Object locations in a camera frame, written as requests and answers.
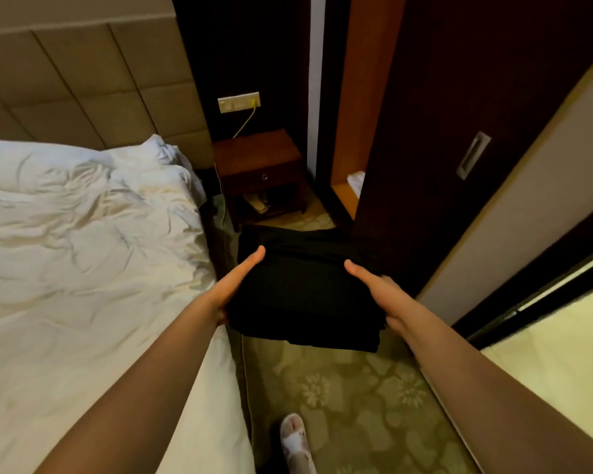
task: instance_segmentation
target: foot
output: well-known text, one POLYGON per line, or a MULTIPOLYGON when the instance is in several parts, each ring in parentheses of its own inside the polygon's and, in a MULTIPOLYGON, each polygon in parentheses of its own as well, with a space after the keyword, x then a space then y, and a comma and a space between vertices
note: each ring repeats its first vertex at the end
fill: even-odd
POLYGON ((290 474, 316 474, 301 416, 289 414, 281 423, 281 446, 290 474))

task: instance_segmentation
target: hand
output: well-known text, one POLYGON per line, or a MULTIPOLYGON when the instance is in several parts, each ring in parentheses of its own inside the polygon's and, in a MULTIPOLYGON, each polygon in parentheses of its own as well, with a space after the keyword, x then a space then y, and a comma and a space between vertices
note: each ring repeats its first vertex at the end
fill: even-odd
POLYGON ((257 251, 217 281, 211 289, 202 294, 212 306, 212 312, 215 313, 217 318, 217 325, 221 325, 226 321, 224 308, 237 291, 246 274, 264 259, 265 255, 266 248, 263 246, 258 247, 257 251))
POLYGON ((404 336, 405 313, 412 310, 416 301, 406 294, 396 282, 388 276, 376 276, 362 266, 345 261, 345 269, 367 285, 374 301, 386 313, 386 323, 396 333, 404 336))

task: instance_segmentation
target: person's right arm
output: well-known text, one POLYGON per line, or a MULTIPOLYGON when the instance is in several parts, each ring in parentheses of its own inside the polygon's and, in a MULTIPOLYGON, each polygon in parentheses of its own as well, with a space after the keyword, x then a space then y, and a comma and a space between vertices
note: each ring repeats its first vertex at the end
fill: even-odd
POLYGON ((593 439, 498 368, 391 278, 349 260, 407 342, 486 474, 593 474, 593 439))

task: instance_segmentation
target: nightstand top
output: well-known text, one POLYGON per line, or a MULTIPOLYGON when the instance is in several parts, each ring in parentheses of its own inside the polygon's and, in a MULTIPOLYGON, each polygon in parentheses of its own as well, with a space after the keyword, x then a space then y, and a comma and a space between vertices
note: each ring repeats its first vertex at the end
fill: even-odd
POLYGON ((284 129, 215 142, 213 156, 221 177, 301 159, 301 153, 284 129))

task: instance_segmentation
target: wooden nightstand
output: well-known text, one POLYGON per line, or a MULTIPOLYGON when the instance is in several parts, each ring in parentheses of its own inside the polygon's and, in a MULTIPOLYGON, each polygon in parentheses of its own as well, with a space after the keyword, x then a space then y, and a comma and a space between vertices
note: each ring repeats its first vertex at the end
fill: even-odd
POLYGON ((213 143, 213 156, 236 230, 241 223, 305 210, 305 167, 284 129, 213 143), (261 191, 268 196, 263 214, 242 197, 261 191))

